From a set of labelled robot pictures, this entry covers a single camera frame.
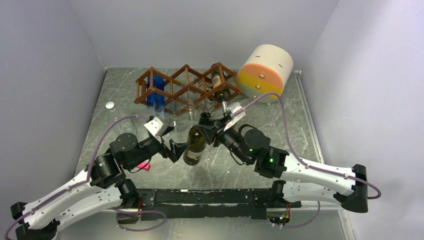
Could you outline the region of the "dark green wine bottle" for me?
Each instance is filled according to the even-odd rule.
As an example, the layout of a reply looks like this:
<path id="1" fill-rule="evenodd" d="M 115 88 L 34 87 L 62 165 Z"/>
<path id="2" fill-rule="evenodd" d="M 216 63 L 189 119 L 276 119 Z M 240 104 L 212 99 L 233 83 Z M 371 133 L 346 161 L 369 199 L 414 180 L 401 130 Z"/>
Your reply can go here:
<path id="1" fill-rule="evenodd" d="M 211 117 L 210 112 L 202 112 L 199 117 L 198 124 L 192 126 L 187 136 L 187 148 L 183 154 L 184 162 L 189 166 L 197 165 L 206 148 L 206 140 L 199 130 L 200 125 L 207 125 Z"/>

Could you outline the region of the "clear tall glass bottle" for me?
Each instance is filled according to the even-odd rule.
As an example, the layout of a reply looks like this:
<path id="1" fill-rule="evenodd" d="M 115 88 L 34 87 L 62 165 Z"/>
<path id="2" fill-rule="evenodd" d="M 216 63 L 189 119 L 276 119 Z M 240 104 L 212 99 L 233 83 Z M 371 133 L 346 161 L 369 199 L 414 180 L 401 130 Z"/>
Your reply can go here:
<path id="1" fill-rule="evenodd" d="M 173 127 L 173 132 L 178 132 L 180 129 L 180 115 L 182 114 L 182 104 L 176 100 L 165 106 L 166 118 L 165 122 L 168 126 Z"/>

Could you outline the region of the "brown wooden wine rack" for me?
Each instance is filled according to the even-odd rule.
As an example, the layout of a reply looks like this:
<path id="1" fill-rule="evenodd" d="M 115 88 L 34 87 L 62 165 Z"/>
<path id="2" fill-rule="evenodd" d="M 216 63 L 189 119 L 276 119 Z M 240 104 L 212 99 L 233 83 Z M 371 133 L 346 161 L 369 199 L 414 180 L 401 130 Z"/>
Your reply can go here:
<path id="1" fill-rule="evenodd" d="M 219 69 L 220 77 L 223 78 L 223 74 L 227 77 L 227 82 L 221 83 L 218 88 L 211 89 L 206 92 L 204 88 L 199 88 L 198 83 L 210 83 L 212 85 L 211 73 L 216 69 Z M 159 90 L 153 87 L 153 75 L 156 74 L 164 79 L 164 90 Z M 188 64 L 183 65 L 177 69 L 173 74 L 167 75 L 155 67 L 149 67 L 136 81 L 136 97 L 134 99 L 135 104 L 147 105 L 146 98 L 151 93 L 158 93 L 164 96 L 164 111 L 166 112 L 166 105 L 172 101 L 180 102 L 183 107 L 181 113 L 187 112 L 184 105 L 187 101 L 184 99 L 185 93 L 190 89 L 199 94 L 201 97 L 197 99 L 197 102 L 202 102 L 205 98 L 213 100 L 215 108 L 221 106 L 221 102 L 214 96 L 214 93 L 222 87 L 228 87 L 230 91 L 230 100 L 239 96 L 242 92 L 238 83 L 238 74 L 230 68 L 223 65 L 221 62 L 214 63 L 209 69 L 204 72 L 199 72 Z"/>

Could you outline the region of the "olive green wine bottle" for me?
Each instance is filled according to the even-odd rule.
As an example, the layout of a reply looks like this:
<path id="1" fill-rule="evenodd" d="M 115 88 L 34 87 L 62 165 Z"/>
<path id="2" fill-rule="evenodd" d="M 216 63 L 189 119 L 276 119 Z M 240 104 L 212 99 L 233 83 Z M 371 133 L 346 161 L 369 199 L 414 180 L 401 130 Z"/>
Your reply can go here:
<path id="1" fill-rule="evenodd" d="M 228 80 L 225 73 L 223 74 L 223 78 L 221 78 L 220 71 L 218 68 L 216 68 L 210 74 L 210 77 L 211 77 L 212 89 L 217 89 L 220 84 L 225 83 Z M 214 96 L 221 102 L 222 112 L 225 113 L 228 106 L 228 101 L 231 96 L 229 88 L 227 86 L 223 86 L 222 88 L 220 88 L 214 93 Z"/>

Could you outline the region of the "blue square bottle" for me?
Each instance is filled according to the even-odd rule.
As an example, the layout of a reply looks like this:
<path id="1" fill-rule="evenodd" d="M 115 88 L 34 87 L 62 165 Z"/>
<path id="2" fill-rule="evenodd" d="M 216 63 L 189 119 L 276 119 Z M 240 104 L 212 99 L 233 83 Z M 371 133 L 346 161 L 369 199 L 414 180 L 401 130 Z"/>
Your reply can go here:
<path id="1" fill-rule="evenodd" d="M 153 87 L 158 90 L 164 90 L 164 79 L 156 74 L 153 75 Z M 165 104 L 165 97 L 159 93 L 152 92 L 147 98 L 146 98 L 146 105 L 153 110 L 153 113 L 158 118 L 163 118 L 165 111 L 164 111 L 164 104 Z"/>

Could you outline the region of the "clear square labelled liquor bottle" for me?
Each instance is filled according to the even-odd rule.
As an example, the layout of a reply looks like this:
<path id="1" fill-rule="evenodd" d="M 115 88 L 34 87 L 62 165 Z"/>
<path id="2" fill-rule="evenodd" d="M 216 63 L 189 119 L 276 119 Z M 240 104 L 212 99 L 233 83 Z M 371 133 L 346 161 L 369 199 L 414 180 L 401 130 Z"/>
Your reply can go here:
<path id="1" fill-rule="evenodd" d="M 198 87 L 203 88 L 206 92 L 209 92 L 212 89 L 212 85 L 209 82 L 199 82 Z M 215 109 L 215 102 L 209 98 L 205 98 L 203 101 L 198 103 L 197 107 L 202 112 L 211 113 Z"/>

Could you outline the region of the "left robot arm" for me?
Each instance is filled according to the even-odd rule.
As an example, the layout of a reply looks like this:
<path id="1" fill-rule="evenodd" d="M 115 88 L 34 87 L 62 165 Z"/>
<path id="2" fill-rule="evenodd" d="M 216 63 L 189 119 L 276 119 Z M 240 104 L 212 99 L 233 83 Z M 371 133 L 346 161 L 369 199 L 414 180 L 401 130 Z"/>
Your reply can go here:
<path id="1" fill-rule="evenodd" d="M 53 240 L 67 226 L 112 208 L 132 208 L 140 202 L 137 187 L 128 179 L 130 171 L 148 163 L 156 154 L 176 162 L 188 144 L 150 135 L 138 141 L 132 133 L 119 135 L 105 154 L 99 155 L 69 182 L 39 200 L 17 202 L 10 208 L 19 225 L 19 240 Z"/>

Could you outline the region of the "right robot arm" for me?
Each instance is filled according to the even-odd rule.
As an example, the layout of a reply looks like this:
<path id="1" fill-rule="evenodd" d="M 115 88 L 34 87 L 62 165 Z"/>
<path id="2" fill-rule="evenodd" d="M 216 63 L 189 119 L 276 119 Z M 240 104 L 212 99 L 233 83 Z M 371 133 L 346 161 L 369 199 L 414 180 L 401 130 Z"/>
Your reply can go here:
<path id="1" fill-rule="evenodd" d="M 253 165 L 260 176 L 276 179 L 269 197 L 275 207 L 316 201 L 339 204 L 354 213 L 369 210 L 364 184 L 367 172 L 363 165 L 339 167 L 297 159 L 294 153 L 271 146 L 271 139 L 256 127 L 250 127 L 245 134 L 218 121 L 197 127 L 207 144 L 225 146 L 243 163 Z"/>

